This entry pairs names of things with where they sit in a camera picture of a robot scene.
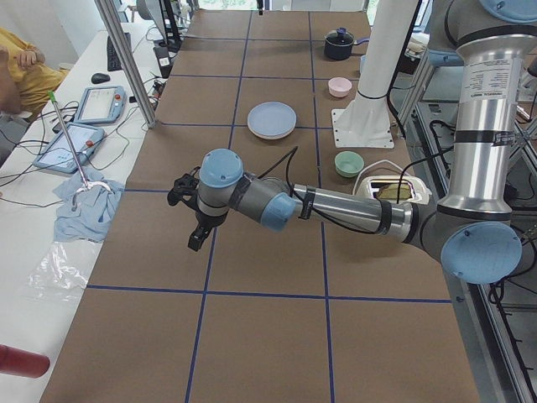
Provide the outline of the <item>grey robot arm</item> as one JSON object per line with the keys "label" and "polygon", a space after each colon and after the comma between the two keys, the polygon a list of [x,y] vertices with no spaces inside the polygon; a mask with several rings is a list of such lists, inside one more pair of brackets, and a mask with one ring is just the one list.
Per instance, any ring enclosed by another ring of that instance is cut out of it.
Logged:
{"label": "grey robot arm", "polygon": [[388,235],[425,251],[451,275],[483,285],[511,275],[523,245],[503,198],[519,78],[536,45],[533,1],[436,1],[429,21],[433,65],[462,66],[461,93],[447,193],[433,201],[425,183],[392,160],[366,164],[358,149],[391,147],[387,100],[397,51],[408,42],[414,3],[382,1],[373,24],[357,94],[332,111],[339,149],[336,172],[352,179],[348,193],[244,169],[230,149],[214,149],[174,188],[195,211],[188,245],[198,250],[230,210],[274,231],[292,217],[316,217],[364,235]]}

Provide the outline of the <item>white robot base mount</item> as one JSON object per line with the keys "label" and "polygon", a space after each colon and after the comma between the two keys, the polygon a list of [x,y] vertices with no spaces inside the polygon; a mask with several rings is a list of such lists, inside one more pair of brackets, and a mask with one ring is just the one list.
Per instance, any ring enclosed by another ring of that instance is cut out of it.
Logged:
{"label": "white robot base mount", "polygon": [[356,96],[346,108],[331,111],[337,148],[394,147],[388,93],[419,10],[418,0],[378,3],[366,52],[367,63],[359,78]]}

